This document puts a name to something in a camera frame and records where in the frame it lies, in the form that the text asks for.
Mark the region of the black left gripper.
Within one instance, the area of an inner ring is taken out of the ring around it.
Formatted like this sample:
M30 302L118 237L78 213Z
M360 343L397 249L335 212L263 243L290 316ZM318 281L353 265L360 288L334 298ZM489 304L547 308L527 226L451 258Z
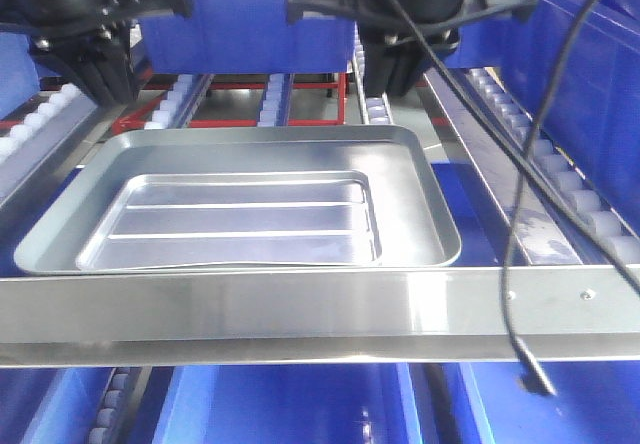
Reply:
M192 0L1 0L1 30L26 36L37 64L105 107L130 104L139 93L127 23L145 16L189 17L192 9ZM96 67L52 53L93 37Z

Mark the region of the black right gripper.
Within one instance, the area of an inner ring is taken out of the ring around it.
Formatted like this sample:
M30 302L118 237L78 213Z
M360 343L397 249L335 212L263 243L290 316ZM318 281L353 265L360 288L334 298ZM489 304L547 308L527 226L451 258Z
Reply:
M537 0L287 0L287 20L335 16L352 20L366 31L395 36L393 46L361 40L362 83L366 98L385 93L402 97L434 62L420 51L398 55L396 46L420 34L435 52L449 55L459 46L461 28L498 17L524 22L536 4Z

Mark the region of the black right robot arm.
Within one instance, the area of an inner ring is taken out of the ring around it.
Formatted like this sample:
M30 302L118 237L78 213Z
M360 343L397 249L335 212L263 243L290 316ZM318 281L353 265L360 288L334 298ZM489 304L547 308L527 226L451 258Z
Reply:
M451 55L462 27L485 19L526 21L537 0L287 0L287 20L340 17L357 25L366 96L403 96L435 58Z

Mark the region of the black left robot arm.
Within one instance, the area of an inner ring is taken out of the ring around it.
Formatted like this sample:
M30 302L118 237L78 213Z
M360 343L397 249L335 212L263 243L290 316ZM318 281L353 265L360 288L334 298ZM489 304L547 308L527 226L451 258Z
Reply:
M191 14L192 0L1 0L1 29L27 36L37 64L96 105L111 107L133 102L140 91L131 58L132 22Z

